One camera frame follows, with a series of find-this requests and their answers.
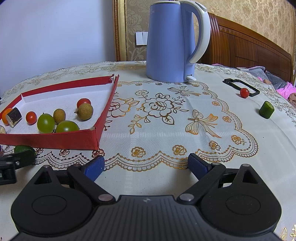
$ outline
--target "electric kettle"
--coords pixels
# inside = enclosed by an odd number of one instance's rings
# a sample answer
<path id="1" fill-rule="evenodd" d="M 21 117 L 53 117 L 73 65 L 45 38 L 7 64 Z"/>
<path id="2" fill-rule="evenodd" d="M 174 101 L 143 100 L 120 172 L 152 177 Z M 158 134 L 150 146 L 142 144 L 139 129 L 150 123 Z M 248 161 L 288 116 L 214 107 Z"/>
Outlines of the electric kettle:
<path id="1" fill-rule="evenodd" d="M 193 17 L 199 24 L 195 46 Z M 204 54 L 210 41 L 211 25 L 207 9 L 193 1 L 159 1 L 150 7 L 146 75 L 161 82 L 188 82 L 194 63 Z"/>

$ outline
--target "blue gripper pad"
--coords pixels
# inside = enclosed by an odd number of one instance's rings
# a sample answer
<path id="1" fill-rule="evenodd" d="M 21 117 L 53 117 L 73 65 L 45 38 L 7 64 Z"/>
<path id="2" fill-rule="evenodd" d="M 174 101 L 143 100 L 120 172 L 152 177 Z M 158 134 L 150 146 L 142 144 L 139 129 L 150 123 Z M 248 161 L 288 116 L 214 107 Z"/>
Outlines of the blue gripper pad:
<path id="1" fill-rule="evenodd" d="M 196 178 L 200 180 L 212 167 L 211 164 L 207 163 L 196 154 L 191 153 L 188 157 L 188 168 Z"/>
<path id="2" fill-rule="evenodd" d="M 93 182 L 104 171 L 105 159 L 103 156 L 97 156 L 89 163 L 82 166 L 81 171 Z"/>

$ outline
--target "white tray bottom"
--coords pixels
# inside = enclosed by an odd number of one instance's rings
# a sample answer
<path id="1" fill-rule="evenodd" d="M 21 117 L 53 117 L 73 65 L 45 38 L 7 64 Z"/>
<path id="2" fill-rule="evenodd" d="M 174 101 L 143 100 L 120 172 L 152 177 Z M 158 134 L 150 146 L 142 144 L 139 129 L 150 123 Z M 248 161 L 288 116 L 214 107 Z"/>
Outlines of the white tray bottom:
<path id="1" fill-rule="evenodd" d="M 32 96 L 23 97 L 14 107 L 17 107 L 22 114 L 22 119 L 14 128 L 4 125 L 7 134 L 38 134 L 37 122 L 29 125 L 26 121 L 26 114 L 34 111 L 37 119 L 42 113 L 53 115 L 58 108 L 66 112 L 66 120 L 74 121 L 80 130 L 93 127 L 102 111 L 104 110 L 111 93 L 113 84 L 95 85 L 87 87 L 72 88 L 59 91 L 51 91 Z M 77 110 L 77 101 L 81 98 L 88 98 L 94 108 L 93 116 L 89 120 L 81 120 L 74 112 Z"/>

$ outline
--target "gold picture frame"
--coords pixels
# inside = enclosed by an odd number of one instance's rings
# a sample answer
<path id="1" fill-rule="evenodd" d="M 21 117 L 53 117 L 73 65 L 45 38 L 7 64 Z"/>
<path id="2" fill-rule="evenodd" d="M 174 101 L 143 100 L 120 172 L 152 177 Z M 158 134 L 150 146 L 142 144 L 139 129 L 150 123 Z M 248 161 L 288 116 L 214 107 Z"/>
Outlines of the gold picture frame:
<path id="1" fill-rule="evenodd" d="M 126 0 L 113 0 L 116 61 L 127 61 Z"/>

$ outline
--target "orange cherry tomato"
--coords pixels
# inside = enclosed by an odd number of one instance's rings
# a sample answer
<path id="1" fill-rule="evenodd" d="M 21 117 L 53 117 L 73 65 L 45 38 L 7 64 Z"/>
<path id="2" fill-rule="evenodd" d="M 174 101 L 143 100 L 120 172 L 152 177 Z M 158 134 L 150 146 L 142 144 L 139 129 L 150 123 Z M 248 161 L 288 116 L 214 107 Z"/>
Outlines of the orange cherry tomato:
<path id="1" fill-rule="evenodd" d="M 249 96 L 249 94 L 250 94 L 250 92 L 249 92 L 249 90 L 247 88 L 242 88 L 240 90 L 240 95 L 243 98 L 247 98 Z"/>
<path id="2" fill-rule="evenodd" d="M 80 99 L 78 102 L 77 102 L 77 109 L 78 109 L 78 107 L 81 105 L 81 104 L 83 104 L 83 103 L 89 103 L 89 104 L 91 104 L 91 101 L 89 100 L 89 99 L 87 99 L 87 98 L 82 98 L 82 99 Z"/>
<path id="3" fill-rule="evenodd" d="M 2 114 L 2 121 L 5 125 L 8 125 L 8 121 L 6 120 L 6 115 L 12 111 L 12 108 L 7 108 Z"/>
<path id="4" fill-rule="evenodd" d="M 37 121 L 37 115 L 34 111 L 29 111 L 26 114 L 26 121 L 28 122 L 28 124 L 32 125 L 35 124 Z"/>

